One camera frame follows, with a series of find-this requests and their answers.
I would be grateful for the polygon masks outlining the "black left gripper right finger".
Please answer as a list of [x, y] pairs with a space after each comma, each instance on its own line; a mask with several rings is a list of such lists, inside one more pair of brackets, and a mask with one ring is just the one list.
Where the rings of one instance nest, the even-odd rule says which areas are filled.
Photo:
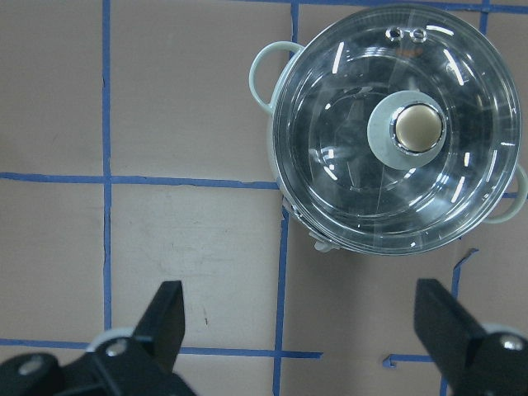
[[479, 323], [436, 279], [417, 281], [414, 331], [453, 395], [527, 394], [527, 336]]

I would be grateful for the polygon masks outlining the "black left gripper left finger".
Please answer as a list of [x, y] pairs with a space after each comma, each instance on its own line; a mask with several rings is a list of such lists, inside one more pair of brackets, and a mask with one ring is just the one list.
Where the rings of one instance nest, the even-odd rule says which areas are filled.
[[3, 395], [192, 395], [173, 371], [185, 335], [182, 283], [164, 281], [134, 328], [96, 337], [75, 361], [44, 352], [1, 364]]

